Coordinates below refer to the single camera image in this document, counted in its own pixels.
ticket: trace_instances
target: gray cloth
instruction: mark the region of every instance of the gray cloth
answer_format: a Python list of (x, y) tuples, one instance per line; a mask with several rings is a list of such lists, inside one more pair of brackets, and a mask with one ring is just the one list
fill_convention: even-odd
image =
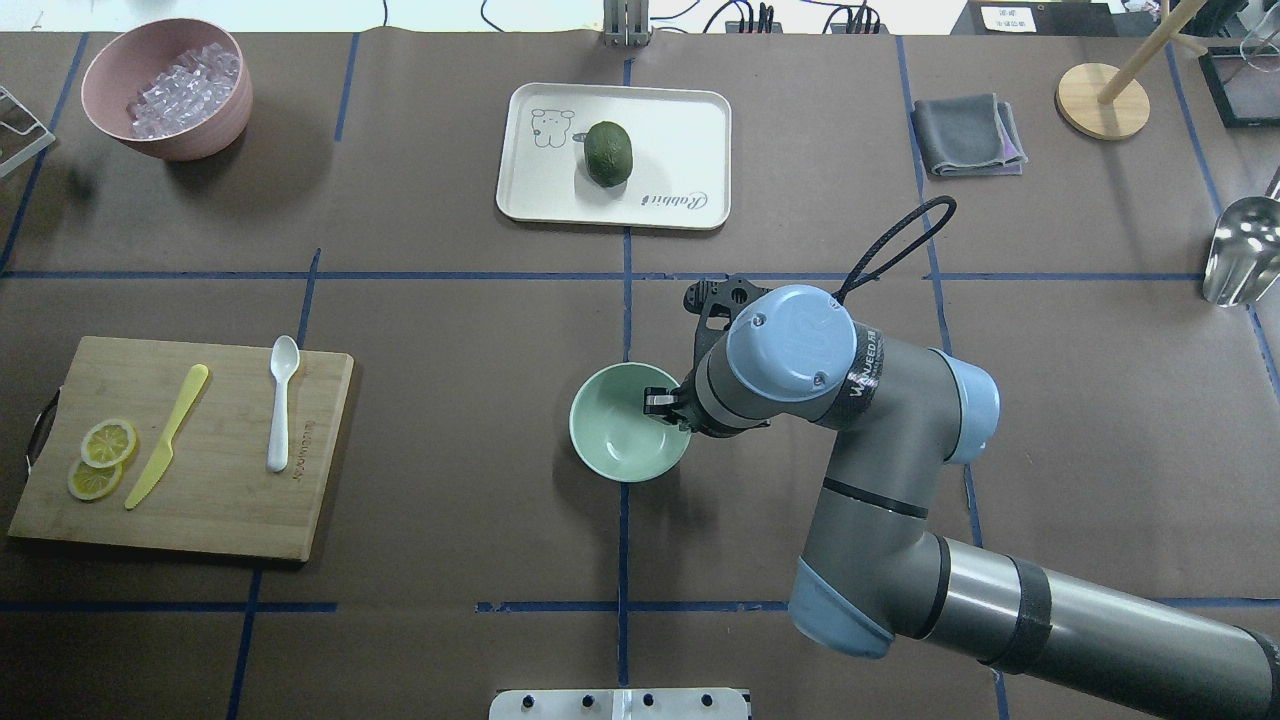
[(936, 176), (1023, 174), (1027, 152), (1014, 110), (993, 92), (916, 100), (911, 120), (924, 167)]

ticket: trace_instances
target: white plastic spoon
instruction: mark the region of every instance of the white plastic spoon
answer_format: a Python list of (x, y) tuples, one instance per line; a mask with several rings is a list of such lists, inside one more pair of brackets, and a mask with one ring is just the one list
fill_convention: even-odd
[(266, 445), (266, 469), (279, 473), (289, 464), (289, 378), (302, 361), (298, 343), (282, 334), (271, 347), (271, 375), (275, 377), (275, 413), (271, 415), (271, 439)]

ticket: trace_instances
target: pink bowl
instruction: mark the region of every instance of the pink bowl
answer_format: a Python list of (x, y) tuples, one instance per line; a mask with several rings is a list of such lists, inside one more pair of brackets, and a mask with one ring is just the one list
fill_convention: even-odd
[[(236, 87), (221, 106), (198, 124), (155, 140), (133, 137), (128, 106), (187, 50), (218, 42), (241, 59)], [(161, 160), (198, 160), (230, 145), (248, 124), (253, 82), (239, 44), (223, 28), (189, 18), (156, 20), (116, 37), (84, 72), (81, 87), (84, 114), (97, 129), (129, 147)]]

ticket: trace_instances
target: wooden cutting board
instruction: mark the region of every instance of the wooden cutting board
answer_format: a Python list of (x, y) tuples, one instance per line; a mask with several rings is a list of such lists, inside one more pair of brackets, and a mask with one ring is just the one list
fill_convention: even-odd
[[(302, 351), (289, 382), (289, 464), (271, 473), (270, 355), (269, 347), (82, 338), (9, 534), (306, 561), (353, 360)], [(173, 462), (146, 500), (125, 510), (124, 498), (196, 363), (209, 366), (209, 382), (174, 438)], [(137, 451), (114, 492), (82, 502), (67, 491), (68, 471), (81, 438), (108, 418), (133, 423)]]

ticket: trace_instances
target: wooden base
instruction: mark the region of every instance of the wooden base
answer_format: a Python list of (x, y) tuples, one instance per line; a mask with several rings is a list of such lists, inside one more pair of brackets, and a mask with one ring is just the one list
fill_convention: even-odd
[(1151, 117), (1151, 100), (1138, 81), (1130, 82), (1114, 102), (1098, 102), (1098, 94), (1120, 70), (1102, 63), (1076, 65), (1057, 83), (1057, 111), (1071, 127), (1098, 140), (1124, 140), (1140, 131)]

